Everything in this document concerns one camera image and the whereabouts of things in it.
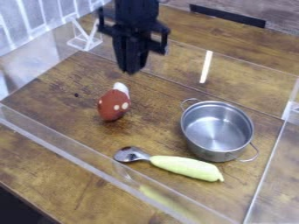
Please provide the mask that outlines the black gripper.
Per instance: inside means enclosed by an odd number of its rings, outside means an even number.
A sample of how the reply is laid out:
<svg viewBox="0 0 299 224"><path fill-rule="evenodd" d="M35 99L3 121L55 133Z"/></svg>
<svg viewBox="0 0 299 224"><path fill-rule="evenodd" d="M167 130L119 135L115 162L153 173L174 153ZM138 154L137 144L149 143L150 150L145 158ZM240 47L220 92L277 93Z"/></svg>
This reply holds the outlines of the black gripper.
<svg viewBox="0 0 299 224"><path fill-rule="evenodd" d="M117 6L98 9L98 30L113 37L121 70L135 74L147 62L149 51L166 54L170 28L158 20L158 6ZM133 42L131 68L127 61L127 41Z"/></svg>

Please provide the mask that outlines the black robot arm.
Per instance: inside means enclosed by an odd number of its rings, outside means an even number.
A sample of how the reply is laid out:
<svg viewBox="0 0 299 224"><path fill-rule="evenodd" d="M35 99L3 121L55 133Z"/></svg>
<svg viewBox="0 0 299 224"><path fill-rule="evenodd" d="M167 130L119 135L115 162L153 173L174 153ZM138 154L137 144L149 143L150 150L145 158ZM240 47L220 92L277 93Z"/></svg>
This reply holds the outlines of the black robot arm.
<svg viewBox="0 0 299 224"><path fill-rule="evenodd" d="M161 23L159 0L115 0L115 9L98 9L98 31L113 38L117 63L135 74L150 52L166 55L171 29Z"/></svg>

